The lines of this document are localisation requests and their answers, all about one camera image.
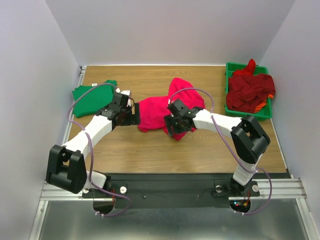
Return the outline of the pink t shirt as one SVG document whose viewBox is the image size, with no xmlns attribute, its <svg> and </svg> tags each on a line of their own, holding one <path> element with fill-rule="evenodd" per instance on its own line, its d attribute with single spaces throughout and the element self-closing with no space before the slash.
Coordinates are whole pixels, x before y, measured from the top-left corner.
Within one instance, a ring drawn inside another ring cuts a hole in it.
<svg viewBox="0 0 320 240">
<path fill-rule="evenodd" d="M 205 108 L 205 100 L 193 89 L 188 81 L 175 77 L 165 96 L 148 97 L 139 102 L 140 124 L 138 129 L 147 133 L 150 130 L 163 130 L 168 133 L 166 116 L 174 115 L 181 109 Z"/>
</svg>

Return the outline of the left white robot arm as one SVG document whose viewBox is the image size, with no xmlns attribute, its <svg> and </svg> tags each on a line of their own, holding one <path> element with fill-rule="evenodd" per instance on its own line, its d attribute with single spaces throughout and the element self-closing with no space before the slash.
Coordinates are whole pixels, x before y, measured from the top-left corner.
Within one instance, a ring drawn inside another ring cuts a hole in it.
<svg viewBox="0 0 320 240">
<path fill-rule="evenodd" d="M 116 127 L 140 124 L 139 104 L 131 103 L 132 100 L 130 90 L 114 93 L 111 103 L 98 110 L 75 137 L 63 145 L 54 145 L 49 151 L 46 182 L 73 194 L 94 189 L 100 197 L 108 196 L 111 178 L 92 168 L 86 169 L 85 159 Z"/>
</svg>

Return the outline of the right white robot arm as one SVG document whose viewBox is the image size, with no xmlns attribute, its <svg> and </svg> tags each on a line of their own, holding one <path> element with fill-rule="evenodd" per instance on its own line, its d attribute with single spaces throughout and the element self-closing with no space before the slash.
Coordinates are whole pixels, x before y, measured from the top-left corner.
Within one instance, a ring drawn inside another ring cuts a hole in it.
<svg viewBox="0 0 320 240">
<path fill-rule="evenodd" d="M 257 164 L 271 140 L 258 120 L 252 116 L 231 117 L 212 113 L 202 107 L 187 107 L 180 99 L 168 101 L 169 115 L 164 117 L 168 135 L 186 133 L 192 129 L 218 133 L 237 161 L 230 180 L 231 192 L 242 195 L 257 172 Z"/>
</svg>

